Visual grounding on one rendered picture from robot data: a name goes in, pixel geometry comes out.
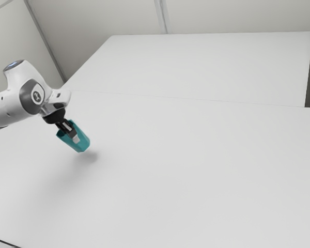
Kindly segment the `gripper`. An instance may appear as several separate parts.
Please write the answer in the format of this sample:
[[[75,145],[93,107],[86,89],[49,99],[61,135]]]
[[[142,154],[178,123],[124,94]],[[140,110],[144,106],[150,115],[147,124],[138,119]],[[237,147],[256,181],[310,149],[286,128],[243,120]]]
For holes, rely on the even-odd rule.
[[[73,126],[73,124],[65,119],[66,110],[64,108],[60,108],[46,116],[42,119],[47,124],[55,124],[58,127],[58,131],[56,136],[61,140],[65,137],[65,139],[71,140],[73,143],[79,143],[80,139],[78,137],[78,132]]]

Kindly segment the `teal faceted mug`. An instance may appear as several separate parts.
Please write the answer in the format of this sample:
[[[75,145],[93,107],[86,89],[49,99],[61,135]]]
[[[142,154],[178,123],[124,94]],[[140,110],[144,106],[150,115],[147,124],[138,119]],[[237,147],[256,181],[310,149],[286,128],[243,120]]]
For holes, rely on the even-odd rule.
[[[76,152],[84,152],[90,146],[88,136],[72,120],[65,119],[56,126],[58,127],[56,136]]]

